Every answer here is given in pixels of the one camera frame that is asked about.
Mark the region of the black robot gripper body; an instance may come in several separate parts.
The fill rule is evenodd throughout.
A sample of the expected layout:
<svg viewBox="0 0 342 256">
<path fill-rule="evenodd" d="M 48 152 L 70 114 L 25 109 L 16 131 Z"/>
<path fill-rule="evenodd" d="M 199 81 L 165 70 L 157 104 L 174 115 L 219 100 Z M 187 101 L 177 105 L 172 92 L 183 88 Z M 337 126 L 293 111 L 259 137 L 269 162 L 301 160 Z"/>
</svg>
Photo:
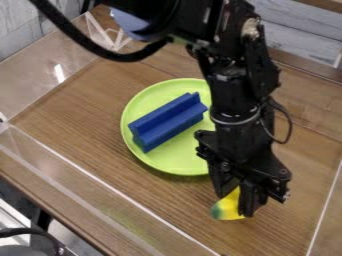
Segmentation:
<svg viewBox="0 0 342 256">
<path fill-rule="evenodd" d="M 227 162 L 235 168 L 233 175 L 257 184 L 272 198 L 283 203 L 288 196 L 287 183 L 291 172 L 272 153 L 275 120 L 257 118 L 251 122 L 216 124 L 215 130 L 195 132 L 196 154 L 209 162 Z"/>
</svg>

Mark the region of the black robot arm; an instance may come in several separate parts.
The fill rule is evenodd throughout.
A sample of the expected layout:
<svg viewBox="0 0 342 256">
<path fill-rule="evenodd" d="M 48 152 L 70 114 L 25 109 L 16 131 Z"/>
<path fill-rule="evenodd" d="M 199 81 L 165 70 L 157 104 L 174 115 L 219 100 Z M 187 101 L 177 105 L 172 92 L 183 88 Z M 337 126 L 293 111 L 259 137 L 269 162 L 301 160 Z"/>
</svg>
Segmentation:
<svg viewBox="0 0 342 256">
<path fill-rule="evenodd" d="M 247 0 L 101 0 L 128 36 L 145 43 L 130 53 L 106 50 L 72 25 L 49 0 L 28 0 L 61 32 L 98 57 L 138 62 L 166 44 L 180 43 L 197 61 L 209 89 L 212 131 L 195 132 L 220 198 L 237 195 L 236 214 L 251 217 L 273 199 L 284 202 L 291 172 L 271 146 L 275 111 L 271 93 L 280 69 L 265 45 L 264 26 Z"/>
</svg>

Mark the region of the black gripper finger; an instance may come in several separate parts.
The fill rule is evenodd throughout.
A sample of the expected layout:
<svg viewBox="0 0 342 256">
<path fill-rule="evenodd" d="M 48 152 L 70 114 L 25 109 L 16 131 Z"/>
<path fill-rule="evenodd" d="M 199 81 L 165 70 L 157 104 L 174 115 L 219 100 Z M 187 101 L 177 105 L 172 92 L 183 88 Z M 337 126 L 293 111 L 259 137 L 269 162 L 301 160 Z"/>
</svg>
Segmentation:
<svg viewBox="0 0 342 256">
<path fill-rule="evenodd" d="M 209 178 L 219 198 L 227 196 L 239 185 L 239 178 L 233 175 L 233 171 L 233 166 L 227 162 L 208 163 Z"/>
<path fill-rule="evenodd" d="M 249 180 L 243 180 L 239 188 L 237 213 L 252 217 L 255 211 L 267 203 L 265 190 Z"/>
</svg>

